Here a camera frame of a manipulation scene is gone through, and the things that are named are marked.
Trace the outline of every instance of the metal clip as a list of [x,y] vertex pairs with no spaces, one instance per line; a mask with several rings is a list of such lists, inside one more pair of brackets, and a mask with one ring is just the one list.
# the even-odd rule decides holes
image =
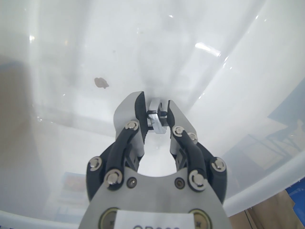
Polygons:
[[160,98],[152,98],[147,111],[151,126],[156,134],[166,133],[166,126],[163,126],[160,121],[160,118],[164,118],[164,116],[161,116],[161,106],[162,104]]

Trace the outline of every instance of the black cable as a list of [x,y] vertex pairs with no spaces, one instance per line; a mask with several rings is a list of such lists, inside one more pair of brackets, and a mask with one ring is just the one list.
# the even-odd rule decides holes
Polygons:
[[248,218],[248,215],[247,215],[246,211],[244,211],[244,212],[245,212],[245,214],[246,214],[246,216],[247,216],[247,219],[248,219],[248,222],[249,222],[249,224],[250,224],[250,226],[251,226],[251,229],[253,229],[253,227],[252,227],[252,225],[251,225],[251,223],[250,223],[250,220],[249,220],[249,218]]

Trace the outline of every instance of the white label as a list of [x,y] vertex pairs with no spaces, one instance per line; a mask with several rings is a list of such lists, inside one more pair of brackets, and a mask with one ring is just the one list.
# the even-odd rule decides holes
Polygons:
[[194,215],[117,211],[114,229],[195,229]]

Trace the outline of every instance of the brown stain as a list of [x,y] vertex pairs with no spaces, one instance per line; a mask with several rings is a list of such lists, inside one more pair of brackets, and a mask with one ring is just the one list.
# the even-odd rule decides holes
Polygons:
[[102,87],[104,89],[106,89],[107,87],[109,87],[108,83],[106,80],[104,80],[103,78],[95,78],[94,82],[96,84],[97,87]]

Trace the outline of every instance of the circular metal fitting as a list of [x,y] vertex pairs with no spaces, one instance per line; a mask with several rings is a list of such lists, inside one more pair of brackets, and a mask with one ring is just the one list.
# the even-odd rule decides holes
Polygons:
[[127,187],[133,189],[137,185],[137,179],[135,177],[130,177],[126,183]]
[[195,144],[198,142],[198,137],[196,134],[190,132],[190,133],[188,133],[188,136]]
[[211,163],[213,169],[218,172],[224,172],[227,168],[226,163],[219,157],[216,158],[215,162]]
[[137,130],[138,127],[139,127],[139,123],[137,123],[136,121],[129,121],[125,125],[125,129]]
[[191,210],[189,213],[194,214],[195,228],[201,228],[201,229],[212,228],[211,220],[204,211],[199,209],[194,209]]
[[175,127],[173,127],[173,134],[174,134],[175,136],[182,137],[183,131],[184,131],[184,128],[181,127],[181,126],[175,126]]
[[188,175],[188,180],[191,186],[196,191],[204,191],[207,187],[208,180],[203,177],[203,175],[199,174],[196,169],[192,170]]
[[108,188],[110,185],[114,185],[116,183],[121,183],[123,180],[123,174],[118,169],[111,169],[108,171],[104,178],[104,183]]
[[102,165],[102,159],[99,156],[95,156],[90,159],[89,164],[91,168],[90,171],[96,171]]
[[101,216],[99,221],[100,229],[113,229],[118,208],[109,208]]
[[175,186],[177,189],[182,190],[185,186],[185,182],[184,182],[183,178],[180,178],[180,177],[176,178]]

